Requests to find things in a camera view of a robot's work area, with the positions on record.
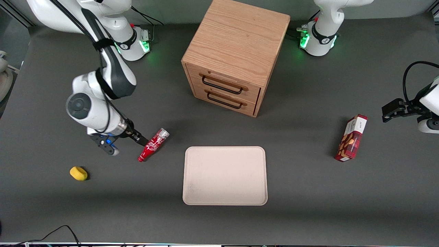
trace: black cable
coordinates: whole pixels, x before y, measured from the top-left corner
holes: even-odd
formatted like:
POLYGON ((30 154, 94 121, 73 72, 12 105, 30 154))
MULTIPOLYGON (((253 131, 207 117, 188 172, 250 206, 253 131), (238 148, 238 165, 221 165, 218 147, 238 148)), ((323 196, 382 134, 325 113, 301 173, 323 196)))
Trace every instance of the black cable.
POLYGON ((297 39, 297 37, 296 36, 292 36, 291 34, 289 34, 288 32, 286 32, 285 33, 286 35, 288 35, 288 36, 290 36, 291 38, 295 38, 295 39, 297 39))
POLYGON ((403 94, 404 94, 404 99, 406 100, 407 104, 409 105, 409 107, 410 107, 413 111, 415 111, 415 112, 416 112, 417 114, 419 114, 419 115, 424 115, 422 111, 420 111, 420 110, 418 110, 418 109, 415 109, 415 107, 413 106, 413 103, 409 100, 409 98, 408 98, 408 96, 407 96, 407 89, 406 89, 406 79, 407 79, 407 74, 408 74, 409 70, 411 69, 411 67, 413 67, 413 66, 416 65, 416 64, 427 64, 427 65, 430 65, 430 66, 436 67, 436 68, 438 68, 438 69, 439 69, 439 64, 435 64, 435 63, 427 62, 427 61, 416 61, 416 62, 413 62, 412 64, 410 64, 410 65, 407 67, 406 71, 404 72, 404 76, 403 76, 403 94))
POLYGON ((60 228, 62 228, 62 227, 64 227, 64 226, 67 227, 67 228, 70 230, 70 232, 72 233, 73 237, 75 238, 75 242, 76 242, 76 244, 80 247, 81 245, 79 244, 78 237, 76 237, 76 234, 73 232, 72 228, 70 228, 70 226, 68 226, 68 225, 62 225, 62 226, 56 228, 55 230, 51 231, 51 232, 48 233, 46 236, 44 236, 44 238, 42 238, 42 239, 33 239, 33 240, 24 241, 24 242, 21 242, 21 243, 17 243, 17 244, 12 245, 12 247, 16 247, 16 246, 22 245, 22 244, 27 243, 27 242, 40 242, 40 241, 43 241, 43 240, 45 240, 50 234, 52 234, 52 233, 58 231, 60 228))
POLYGON ((138 12, 138 11, 136 11, 136 10, 134 10, 134 11, 137 12, 137 13, 139 13, 140 16, 143 17, 143 18, 145 18, 145 20, 147 20, 149 23, 151 23, 151 25, 155 26, 155 24, 152 23, 152 22, 151 22, 147 17, 145 17, 142 13, 140 13, 140 12, 138 12))
MULTIPOLYGON (((105 143, 107 143, 107 140, 110 138, 109 135, 107 135, 107 139, 105 140, 105 143)), ((107 143, 109 146, 111 146, 116 140, 110 141, 110 143, 107 143)))
POLYGON ((159 20, 157 20, 157 19, 155 19, 155 18, 153 18, 153 17, 151 17, 151 16, 149 16, 149 15, 147 15, 147 14, 144 14, 144 13, 138 11, 138 10, 137 10, 136 8, 134 8, 133 6, 131 6, 131 9, 134 10, 134 11, 136 11, 137 13, 141 14, 142 16, 146 16, 146 17, 148 17, 148 18, 151 18, 151 19, 155 20, 156 22, 158 22, 158 23, 164 25, 163 22, 161 22, 161 21, 159 21, 159 20))
MULTIPOLYGON (((104 64, 102 63, 102 55, 101 55, 101 53, 99 53, 99 64, 100 64, 99 69, 101 70, 101 75, 103 75, 104 74, 104 64)), ((107 129, 108 129, 108 126, 110 125, 110 106, 108 105, 107 96, 105 95, 104 90, 102 88, 101 88, 101 92, 104 95, 104 98, 105 98, 105 101, 106 101, 108 119, 107 119, 107 124, 105 125, 105 128, 104 128, 103 131, 94 130, 94 131, 96 131, 99 134, 102 134, 102 133, 106 132, 107 129)))
POLYGON ((310 21, 314 18, 314 16, 316 16, 319 12, 320 12, 320 9, 319 9, 319 11, 317 11, 314 15, 312 15, 311 18, 309 18, 308 21, 310 22, 310 21))
POLYGON ((114 110, 117 112, 117 114, 119 114, 119 116, 120 116, 123 120, 125 120, 125 122, 126 122, 126 124, 127 124, 126 128, 127 128, 129 131, 134 132, 134 130, 131 129, 131 126, 128 124, 128 123, 129 123, 128 118, 126 118, 126 117, 125 117, 125 116, 119 111, 119 109, 117 109, 117 108, 113 105, 113 102, 111 102, 111 101, 107 98, 106 95, 104 95, 104 96, 105 96, 105 99, 106 99, 107 103, 110 104, 110 105, 114 108, 114 110))
POLYGON ((155 37, 155 24, 152 23, 146 16, 144 16, 143 13, 140 13, 137 10, 135 10, 135 12, 139 13, 141 17, 145 18, 145 20, 147 20, 149 23, 151 23, 151 25, 152 25, 152 39, 151 39, 151 42, 154 41, 154 37, 155 37))

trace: green led light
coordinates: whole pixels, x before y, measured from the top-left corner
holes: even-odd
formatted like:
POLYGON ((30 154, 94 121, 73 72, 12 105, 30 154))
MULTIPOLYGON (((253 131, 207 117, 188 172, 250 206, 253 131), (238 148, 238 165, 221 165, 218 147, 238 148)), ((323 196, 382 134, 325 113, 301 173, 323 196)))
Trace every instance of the green led light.
POLYGON ((119 47, 117 47, 117 44, 116 44, 116 42, 114 42, 114 46, 116 47, 116 49, 117 49, 117 52, 120 54, 120 50, 119 50, 119 47))
POLYGON ((306 45, 308 44, 308 40, 309 40, 309 34, 306 34, 304 37, 302 37, 302 39, 300 40, 300 46, 302 48, 305 48, 306 45))
POLYGON ((332 41, 332 45, 331 45, 331 48, 333 48, 334 47, 334 42, 335 42, 335 40, 337 39, 337 35, 335 35, 335 37, 334 37, 334 40, 332 41))
POLYGON ((140 45, 145 53, 149 52, 149 42, 139 40, 140 45))

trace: drawer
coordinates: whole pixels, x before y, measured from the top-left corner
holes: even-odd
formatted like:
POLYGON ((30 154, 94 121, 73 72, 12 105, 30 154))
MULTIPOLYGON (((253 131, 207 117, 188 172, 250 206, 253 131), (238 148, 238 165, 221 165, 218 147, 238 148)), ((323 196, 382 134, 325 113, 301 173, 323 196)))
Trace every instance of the drawer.
POLYGON ((225 107, 230 110, 234 110, 239 113, 243 113, 245 115, 253 116, 253 113, 255 111, 255 103, 224 95, 218 90, 208 89, 207 87, 203 86, 194 86, 194 91, 195 97, 199 99, 225 107))
POLYGON ((237 79, 217 74, 205 68, 186 64, 189 76, 194 87, 205 87, 221 92, 226 96, 256 103, 260 88, 244 84, 237 79))

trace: red bottle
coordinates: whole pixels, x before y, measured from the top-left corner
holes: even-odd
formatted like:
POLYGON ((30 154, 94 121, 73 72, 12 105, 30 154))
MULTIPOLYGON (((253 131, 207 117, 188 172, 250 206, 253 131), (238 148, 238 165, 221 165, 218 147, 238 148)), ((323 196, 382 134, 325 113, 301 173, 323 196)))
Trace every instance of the red bottle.
POLYGON ((144 162, 146 158, 153 154, 162 145, 168 136, 169 133, 167 131, 165 131, 163 128, 160 129, 146 144, 143 152, 139 155, 137 160, 139 162, 144 162))

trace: red box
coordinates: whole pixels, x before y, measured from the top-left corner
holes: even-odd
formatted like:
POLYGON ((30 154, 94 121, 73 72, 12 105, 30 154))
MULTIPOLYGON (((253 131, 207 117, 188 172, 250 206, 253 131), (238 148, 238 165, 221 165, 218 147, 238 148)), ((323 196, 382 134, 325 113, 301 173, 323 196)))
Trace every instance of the red box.
POLYGON ((349 120, 342 142, 338 146, 336 160, 345 162, 355 158, 366 122, 367 117, 360 114, 349 120))

